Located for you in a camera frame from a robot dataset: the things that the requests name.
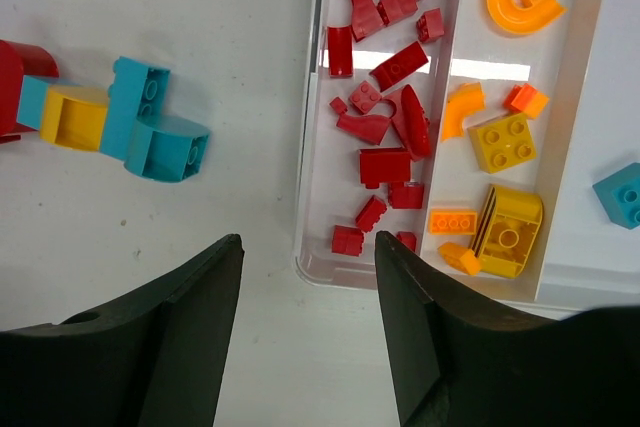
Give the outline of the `orange yellow lego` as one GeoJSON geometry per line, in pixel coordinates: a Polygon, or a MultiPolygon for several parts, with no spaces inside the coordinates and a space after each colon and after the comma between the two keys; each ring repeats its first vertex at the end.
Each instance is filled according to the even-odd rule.
{"type": "Polygon", "coordinates": [[[549,102],[549,97],[528,83],[515,85],[503,101],[503,107],[512,113],[523,113],[537,119],[549,102]]]}

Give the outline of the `orange 1x3 lego plate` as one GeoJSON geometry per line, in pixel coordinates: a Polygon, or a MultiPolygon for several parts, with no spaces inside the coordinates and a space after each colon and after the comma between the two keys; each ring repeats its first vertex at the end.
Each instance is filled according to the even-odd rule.
{"type": "Polygon", "coordinates": [[[427,230],[432,235],[473,235],[478,213],[465,209],[434,209],[429,214],[427,230]]]}

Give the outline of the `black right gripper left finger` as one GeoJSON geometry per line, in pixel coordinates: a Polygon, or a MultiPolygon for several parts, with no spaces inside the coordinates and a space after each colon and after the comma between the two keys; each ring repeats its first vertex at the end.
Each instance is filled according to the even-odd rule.
{"type": "Polygon", "coordinates": [[[212,425],[243,258],[230,234],[62,323],[2,332],[2,425],[212,425]]]}

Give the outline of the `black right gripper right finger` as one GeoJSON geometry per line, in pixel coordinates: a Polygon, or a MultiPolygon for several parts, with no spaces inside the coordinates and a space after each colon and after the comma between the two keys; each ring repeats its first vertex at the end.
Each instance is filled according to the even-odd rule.
{"type": "Polygon", "coordinates": [[[404,426],[635,426],[639,310],[551,320],[375,239],[378,295],[404,426]]]}

